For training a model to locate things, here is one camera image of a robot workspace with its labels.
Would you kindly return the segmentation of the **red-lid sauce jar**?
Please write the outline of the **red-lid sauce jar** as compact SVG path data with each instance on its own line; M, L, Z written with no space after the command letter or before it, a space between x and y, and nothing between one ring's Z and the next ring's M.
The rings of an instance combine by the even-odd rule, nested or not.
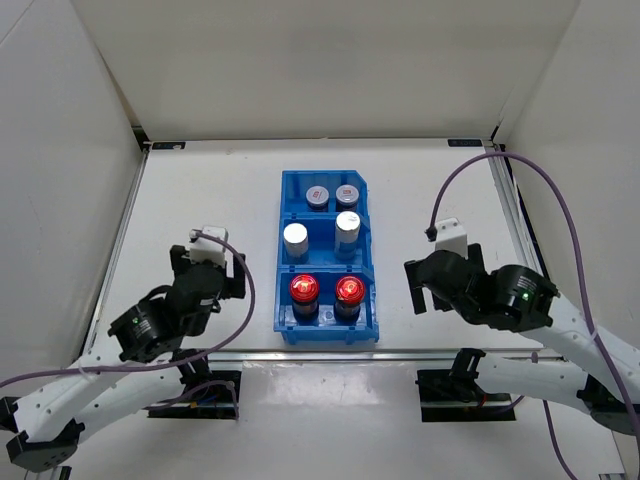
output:
M311 321L319 309L319 282L315 276L302 273L289 283L289 295L294 315L301 321Z
M334 311L343 322L356 321L366 294L364 282L353 275L341 277L335 286Z

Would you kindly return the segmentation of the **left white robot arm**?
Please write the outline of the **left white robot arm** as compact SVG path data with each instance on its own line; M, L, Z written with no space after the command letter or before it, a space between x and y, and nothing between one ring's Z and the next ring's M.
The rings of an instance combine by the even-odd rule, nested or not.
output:
M159 285L114 320L106 335L50 383L1 400L1 427L11 464L41 473L67 461L96 432L140 410L163 411L199 401L229 379L208 365L212 348L184 349L228 299L253 299L246 257L203 237L170 249L173 281Z

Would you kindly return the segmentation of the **white-lid spice jar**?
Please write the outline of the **white-lid spice jar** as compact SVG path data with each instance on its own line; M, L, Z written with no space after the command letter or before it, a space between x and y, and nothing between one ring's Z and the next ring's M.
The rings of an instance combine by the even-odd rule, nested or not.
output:
M356 211L360 199L359 189L351 184L340 185L336 189L335 199L338 212Z
M310 211L327 212L329 199L329 191L322 185L313 185L305 193L306 205Z

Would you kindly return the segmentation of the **silver-lid blue-label bottle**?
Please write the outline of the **silver-lid blue-label bottle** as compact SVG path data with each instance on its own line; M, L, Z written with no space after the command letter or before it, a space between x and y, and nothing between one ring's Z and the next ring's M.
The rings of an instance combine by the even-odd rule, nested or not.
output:
M334 253L340 260L355 256L361 227L360 216L354 211L342 211L335 221Z
M303 224L288 224L283 229L283 243L287 258L291 263L302 264L308 261L308 231Z

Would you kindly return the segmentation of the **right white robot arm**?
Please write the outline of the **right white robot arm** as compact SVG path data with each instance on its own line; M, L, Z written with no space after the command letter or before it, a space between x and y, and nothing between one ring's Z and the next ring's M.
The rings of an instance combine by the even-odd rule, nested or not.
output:
M423 292L429 290L435 308L471 325L519 334L563 358L543 365L463 348L448 373L455 396L533 397L578 410L609 430L638 434L638 348L589 325L550 280L521 265L487 272L477 244L467 257L437 250L405 262L404 269L415 313L425 312Z

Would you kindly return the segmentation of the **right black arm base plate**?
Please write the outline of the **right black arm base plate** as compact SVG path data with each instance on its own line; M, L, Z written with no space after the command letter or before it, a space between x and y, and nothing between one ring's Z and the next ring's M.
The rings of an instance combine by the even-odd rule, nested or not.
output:
M514 400L508 393L485 393L475 384L455 380L446 369L417 371L423 423L511 422Z

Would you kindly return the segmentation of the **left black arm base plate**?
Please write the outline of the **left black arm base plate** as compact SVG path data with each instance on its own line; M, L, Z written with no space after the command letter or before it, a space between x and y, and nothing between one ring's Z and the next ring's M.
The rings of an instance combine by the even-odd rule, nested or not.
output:
M148 409L148 418L236 420L239 416L240 370L211 370L190 379L183 397L172 405Z

